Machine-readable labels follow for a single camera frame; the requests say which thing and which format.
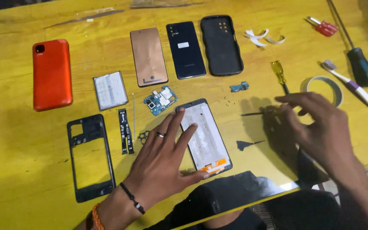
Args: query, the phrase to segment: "red screwdriver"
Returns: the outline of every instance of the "red screwdriver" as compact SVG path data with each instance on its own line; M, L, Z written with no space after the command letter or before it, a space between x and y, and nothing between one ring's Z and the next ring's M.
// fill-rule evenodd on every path
M327 23L326 21L322 21L322 22L319 22L318 20L308 16L307 17L309 20L312 20L313 22L315 22L317 24L316 26L316 31L318 31L319 33L325 35L326 37L330 37L331 35L335 34L338 27L333 25L333 24L330 24L330 23Z

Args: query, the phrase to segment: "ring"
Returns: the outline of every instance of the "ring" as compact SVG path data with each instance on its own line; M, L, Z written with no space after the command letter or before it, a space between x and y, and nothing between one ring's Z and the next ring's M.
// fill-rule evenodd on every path
M160 133L160 132L156 132L156 135L159 136L159 137L161 137L161 138L163 138L163 137L166 136L165 133Z

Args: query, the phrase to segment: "hand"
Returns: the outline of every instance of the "hand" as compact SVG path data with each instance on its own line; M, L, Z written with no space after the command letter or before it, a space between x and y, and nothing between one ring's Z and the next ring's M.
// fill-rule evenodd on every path
M175 142L184 113L184 108L180 108L177 114L169 114L151 130L124 181L145 210L209 176L206 171L195 171L187 176L179 172L188 142L197 129L197 124L192 124ZM162 138L157 132L166 135Z
M286 113L296 143L333 179L350 183L349 181L357 175L363 178L361 174L364 174L364 168L353 153L345 112L313 92L289 94L276 97L275 100L286 103L280 108ZM302 116L308 112L314 123L300 123L292 110L295 106L302 107L298 115Z

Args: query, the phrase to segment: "yellow table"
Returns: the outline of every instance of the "yellow table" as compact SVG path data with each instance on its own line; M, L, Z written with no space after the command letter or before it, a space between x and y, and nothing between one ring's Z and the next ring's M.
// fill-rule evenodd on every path
M232 170L219 177L250 170L256 176L268 177L276 185L296 180L267 142L248 147L243 152L237 149L237 140L252 142L266 139L259 116L242 119L239 114L255 112L261 106L272 104L274 96L283 94L270 68L269 63L274 60L281 61L291 92L300 91L300 85L309 77L325 75L334 78L318 65L318 61L325 59L331 59L341 74L352 78L341 33L327 38L304 21L310 15L334 22L328 5L325 1L306 0L203 2L181 8L129 9L129 0L61 0L0 10L0 229L71 229L95 203L104 198L76 203L68 161L66 123L99 113L92 77L122 72L130 102L119 108L127 108L132 125L131 95L135 94L136 136L155 127L173 110L169 108L155 117L142 104L145 97L161 87L137 86L129 33L144 28L157 27L159 30L168 85L179 97L176 104L207 99L234 165ZM335 5L354 44L361 47L368 58L368 3L336 0ZM46 28L108 7L125 9L125 12L95 18L93 22L84 20ZM202 77L178 80L166 24L193 21L207 64L199 24L204 16L217 14L228 14L233 19L244 71L229 77L213 77L208 73ZM284 35L286 41L281 45L257 48L244 36L245 30L259 32L266 28L273 38ZM53 39L69 42L74 102L68 107L35 112L32 108L31 49L34 43ZM229 86L241 81L248 81L250 88L231 93ZM344 91L341 108L349 115L355 153L367 165L368 107L339 84ZM105 117L116 182L119 183L128 174L135 155L121 154L116 109L100 113ZM302 120L310 122L309 117ZM135 141L134 148L138 152L140 142ZM90 179L104 177L101 174L104 171L97 165L90 166ZM181 167L193 168L189 154L185 155ZM129 229L140 229L160 221L195 187L191 186L157 204Z

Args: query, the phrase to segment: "black screwdriver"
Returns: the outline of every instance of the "black screwdriver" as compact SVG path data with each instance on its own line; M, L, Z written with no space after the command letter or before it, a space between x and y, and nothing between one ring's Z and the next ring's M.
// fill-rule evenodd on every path
M335 5L333 4L332 0L328 0L330 3L330 6L332 7L332 10L335 12L335 15L339 21L339 24L341 28L343 29L343 32L345 33L347 40L350 43L350 46L352 49L347 52L347 57L349 58L350 65L353 69L353 75L355 76L356 83L361 87L367 87L368 86L368 61L365 59L363 51L360 48L355 48L353 45L352 40L349 37L349 34L346 31L346 28L343 25L343 22L341 21L341 18L339 14L337 13L337 10L335 8Z

